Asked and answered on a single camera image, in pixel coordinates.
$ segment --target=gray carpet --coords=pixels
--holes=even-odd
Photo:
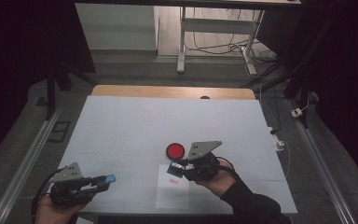
[[[101,84],[227,88],[238,88],[240,84],[251,80],[244,73],[242,61],[211,63],[211,60],[206,59],[186,59],[185,73],[177,75],[176,63],[173,60],[153,60],[152,63],[150,59],[143,62],[142,60],[96,63],[97,75],[90,76]],[[259,71],[266,68],[267,65],[257,66]],[[49,136],[50,141],[46,142],[7,223],[31,223],[31,200],[44,178],[59,165],[82,106],[92,91],[90,84],[75,76],[70,78],[74,83],[72,90],[57,92],[58,95],[66,94],[67,99],[58,118],[61,126],[58,125],[56,131],[68,125],[67,135],[55,132]],[[291,219],[296,224],[341,223],[282,97],[284,86],[285,84],[277,86],[275,92],[273,89],[263,92],[261,101],[268,125],[274,129],[281,129],[277,135],[290,147],[288,184],[298,209],[298,214],[292,215]],[[33,85],[29,92],[28,104],[0,146],[0,198],[46,116],[46,107],[35,105],[40,97],[46,97],[46,90],[46,81]],[[358,223],[358,168],[335,136],[319,120],[314,112],[314,105],[310,105],[309,110],[310,130]],[[279,153],[279,158],[286,172],[289,162],[287,147]]]

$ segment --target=black sleeve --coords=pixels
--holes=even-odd
[[[261,194],[252,193],[241,179],[220,198],[232,206],[235,223],[290,224],[277,202]]]

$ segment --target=white wall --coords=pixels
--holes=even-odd
[[[76,4],[76,9],[90,49],[158,47],[155,7]]]

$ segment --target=white tabletop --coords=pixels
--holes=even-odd
[[[85,177],[116,176],[85,212],[231,214],[209,190],[164,172],[169,144],[187,153],[201,141],[222,141],[215,156],[230,160],[254,193],[296,213],[258,101],[89,96],[60,167],[77,161]]]

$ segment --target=white metal desk frame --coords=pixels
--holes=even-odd
[[[255,66],[252,63],[250,51],[255,41],[258,27],[264,14],[264,10],[257,11],[254,21],[224,21],[186,18],[186,7],[182,7],[180,44],[178,54],[177,72],[185,72],[185,32],[218,33],[218,34],[236,34],[249,35],[246,48],[241,48],[243,58],[246,62],[249,74],[256,75]]]

